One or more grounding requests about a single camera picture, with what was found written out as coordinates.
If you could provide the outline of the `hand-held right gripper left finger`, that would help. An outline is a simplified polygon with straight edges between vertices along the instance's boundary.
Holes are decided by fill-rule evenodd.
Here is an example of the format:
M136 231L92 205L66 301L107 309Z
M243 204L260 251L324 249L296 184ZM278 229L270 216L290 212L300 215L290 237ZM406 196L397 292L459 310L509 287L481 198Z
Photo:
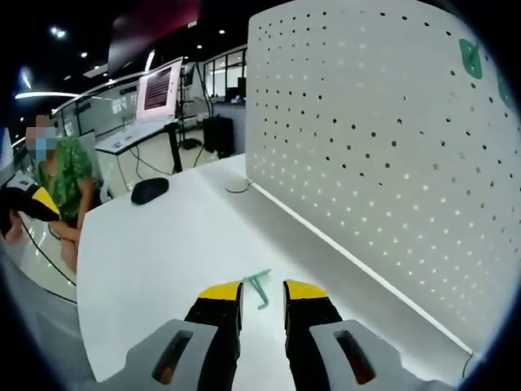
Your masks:
M231 390L240 355L243 283L211 286L183 320L132 347L101 390Z

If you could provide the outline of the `person's left hand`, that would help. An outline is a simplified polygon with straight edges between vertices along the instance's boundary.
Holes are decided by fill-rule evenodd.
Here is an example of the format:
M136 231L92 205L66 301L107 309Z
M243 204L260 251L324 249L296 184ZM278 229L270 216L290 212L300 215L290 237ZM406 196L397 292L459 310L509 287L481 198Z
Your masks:
M8 245L14 245L20 242L21 238L23 237L24 230L22 227L22 219L16 211L10 211L9 217L11 222L11 228L3 236L3 238Z

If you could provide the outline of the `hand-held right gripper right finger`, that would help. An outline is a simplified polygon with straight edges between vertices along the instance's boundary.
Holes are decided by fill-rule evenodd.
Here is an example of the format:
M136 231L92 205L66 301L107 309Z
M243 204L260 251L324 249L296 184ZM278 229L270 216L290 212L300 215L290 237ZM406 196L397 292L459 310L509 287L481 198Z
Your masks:
M446 390L406 370L400 352L356 320L344 320L322 288L283 282L286 356L297 390Z

